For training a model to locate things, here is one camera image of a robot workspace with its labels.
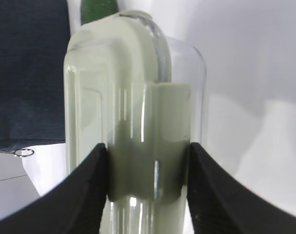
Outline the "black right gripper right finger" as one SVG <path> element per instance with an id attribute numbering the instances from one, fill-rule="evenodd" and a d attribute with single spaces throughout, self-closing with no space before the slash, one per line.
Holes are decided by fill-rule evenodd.
<path id="1" fill-rule="evenodd" d="M 187 201 L 196 234 L 296 234 L 296 217 L 257 196 L 191 143 Z"/>

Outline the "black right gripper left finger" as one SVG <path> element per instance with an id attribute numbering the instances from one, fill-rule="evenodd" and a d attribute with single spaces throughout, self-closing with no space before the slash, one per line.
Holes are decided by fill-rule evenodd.
<path id="1" fill-rule="evenodd" d="M 97 234 L 107 196 L 107 150 L 97 144 L 58 186 L 0 220 L 0 234 Z"/>

